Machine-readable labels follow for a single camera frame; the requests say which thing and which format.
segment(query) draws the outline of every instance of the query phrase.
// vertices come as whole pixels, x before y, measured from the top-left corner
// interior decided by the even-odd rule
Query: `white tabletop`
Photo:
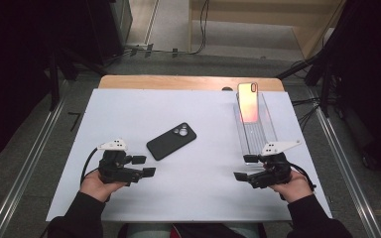
[[[325,212],[329,207],[318,175],[286,92],[262,92],[279,141],[300,140],[285,152],[317,185]],[[127,154],[147,156],[155,167],[152,178],[142,178],[111,195],[103,220],[124,222],[233,222],[290,220],[287,202],[270,188],[237,181],[234,172],[253,174],[245,165],[237,132],[233,91],[95,89],[67,159],[47,220],[64,215],[79,189],[85,160],[98,145],[122,138]],[[197,138],[157,162],[146,143],[182,122]],[[88,170],[98,167],[98,151]]]

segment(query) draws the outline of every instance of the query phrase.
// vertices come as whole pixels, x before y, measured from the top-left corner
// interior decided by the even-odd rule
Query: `black sleeve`
[[[105,203],[78,192],[65,216],[55,217],[49,224],[48,238],[103,237],[101,213]]]
[[[340,221],[327,217],[314,195],[294,201],[288,207],[294,225],[288,238],[352,237]]]

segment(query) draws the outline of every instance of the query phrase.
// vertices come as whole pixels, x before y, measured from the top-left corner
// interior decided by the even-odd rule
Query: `orange phone screen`
[[[258,84],[240,83],[238,100],[243,123],[258,121]]]

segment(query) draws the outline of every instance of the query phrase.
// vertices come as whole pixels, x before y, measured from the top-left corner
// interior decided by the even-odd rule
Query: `person's arm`
[[[49,238],[103,237],[101,213],[107,197],[125,182],[103,183],[99,172],[85,177],[65,216],[55,217],[48,228]]]
[[[327,217],[306,178],[294,171],[291,176],[290,182],[271,186],[289,202],[294,230],[287,237],[352,237],[341,222]]]

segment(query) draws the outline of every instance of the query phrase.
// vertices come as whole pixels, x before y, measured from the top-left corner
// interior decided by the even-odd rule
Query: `black phone case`
[[[196,133],[188,123],[184,122],[149,141],[147,148],[154,159],[159,161],[194,139],[196,139]]]

